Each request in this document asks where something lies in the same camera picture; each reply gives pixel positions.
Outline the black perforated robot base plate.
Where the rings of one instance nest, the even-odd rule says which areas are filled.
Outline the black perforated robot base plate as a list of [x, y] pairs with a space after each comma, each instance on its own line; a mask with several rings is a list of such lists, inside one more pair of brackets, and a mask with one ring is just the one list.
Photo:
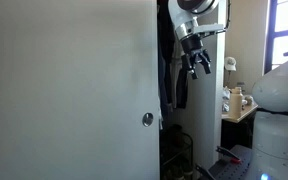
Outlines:
[[241, 145], [235, 145], [230, 151], [241, 159], [240, 164], [232, 163], [230, 157], [219, 153], [221, 159], [211, 168], [205, 169], [201, 165], [195, 165], [195, 169], [200, 173], [197, 180], [245, 180], [252, 150]]

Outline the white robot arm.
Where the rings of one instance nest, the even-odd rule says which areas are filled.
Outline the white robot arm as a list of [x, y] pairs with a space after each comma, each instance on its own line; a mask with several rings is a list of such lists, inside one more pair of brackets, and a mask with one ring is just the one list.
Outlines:
[[[209, 74], [210, 57], [202, 40], [225, 32], [228, 24], [200, 25], [197, 19], [212, 12], [220, 0], [168, 0], [177, 39], [181, 43], [183, 68], [195, 75], [200, 63]], [[254, 127], [250, 163], [245, 180], [288, 180], [288, 61], [262, 76], [253, 86], [259, 105]]]

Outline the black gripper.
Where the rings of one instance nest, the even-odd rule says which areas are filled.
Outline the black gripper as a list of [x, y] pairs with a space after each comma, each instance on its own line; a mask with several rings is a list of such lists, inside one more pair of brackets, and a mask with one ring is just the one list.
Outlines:
[[184, 54], [182, 57], [188, 68], [188, 73], [195, 80], [198, 78], [195, 70], [195, 65], [201, 63], [204, 67], [205, 73], [210, 74], [210, 63], [207, 50], [203, 49], [203, 44], [198, 35], [191, 35], [180, 40]]

